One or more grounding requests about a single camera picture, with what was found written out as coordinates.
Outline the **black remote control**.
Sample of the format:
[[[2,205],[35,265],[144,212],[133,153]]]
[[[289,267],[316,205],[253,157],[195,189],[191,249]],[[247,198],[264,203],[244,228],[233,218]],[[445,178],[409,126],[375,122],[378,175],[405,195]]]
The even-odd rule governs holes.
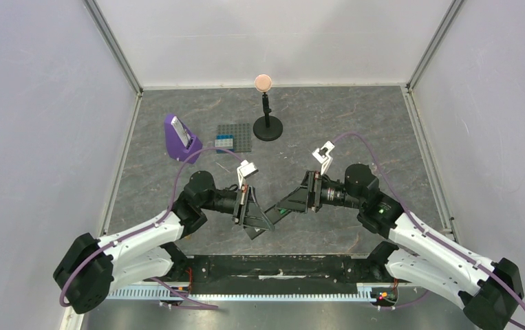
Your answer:
[[[243,228],[248,237],[253,240],[267,231],[273,231],[275,225],[289,214],[289,210],[277,207],[271,207],[265,212],[260,210],[248,212]]]

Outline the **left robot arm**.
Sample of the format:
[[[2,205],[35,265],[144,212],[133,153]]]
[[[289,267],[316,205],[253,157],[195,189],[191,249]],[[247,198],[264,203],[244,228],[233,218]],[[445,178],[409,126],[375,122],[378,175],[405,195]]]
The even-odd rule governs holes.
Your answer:
[[[229,214],[254,231],[275,229],[254,187],[218,189],[209,172],[195,172],[171,209],[113,235],[95,238],[87,232],[74,239],[52,275],[61,289],[61,305],[85,314],[110,293],[138,281],[163,276],[180,280],[186,258],[175,242],[206,223],[205,210]]]

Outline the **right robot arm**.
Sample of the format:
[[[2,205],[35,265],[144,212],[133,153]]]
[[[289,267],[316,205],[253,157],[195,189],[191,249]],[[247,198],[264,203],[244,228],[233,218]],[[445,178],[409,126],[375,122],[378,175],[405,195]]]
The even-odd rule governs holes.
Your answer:
[[[358,210],[362,226],[385,239],[371,253],[369,275],[421,286],[463,310],[480,329],[504,329],[524,297],[519,267],[495,262],[448,239],[379,188],[369,166],[352,164],[343,181],[309,171],[277,207],[318,211],[323,205]]]

